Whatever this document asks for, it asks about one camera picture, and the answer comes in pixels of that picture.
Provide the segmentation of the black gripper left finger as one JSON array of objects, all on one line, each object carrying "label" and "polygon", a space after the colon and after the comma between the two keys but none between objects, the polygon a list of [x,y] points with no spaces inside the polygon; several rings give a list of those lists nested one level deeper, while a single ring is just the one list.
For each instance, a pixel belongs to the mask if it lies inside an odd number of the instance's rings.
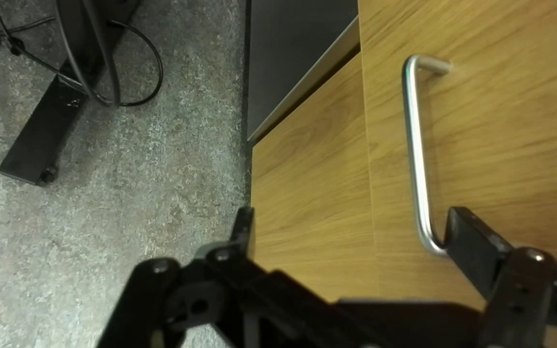
[{"label": "black gripper left finger", "polygon": [[253,235],[253,217],[255,211],[251,207],[239,207],[236,213],[236,221],[230,233],[230,256],[245,258],[249,250],[249,238]]}]

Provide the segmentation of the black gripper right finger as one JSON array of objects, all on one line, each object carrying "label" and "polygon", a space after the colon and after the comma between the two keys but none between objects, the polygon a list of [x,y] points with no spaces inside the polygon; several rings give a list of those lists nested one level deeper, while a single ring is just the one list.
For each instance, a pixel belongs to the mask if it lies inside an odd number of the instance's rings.
[{"label": "black gripper right finger", "polygon": [[444,250],[481,298],[489,298],[510,244],[466,207],[446,213]]}]

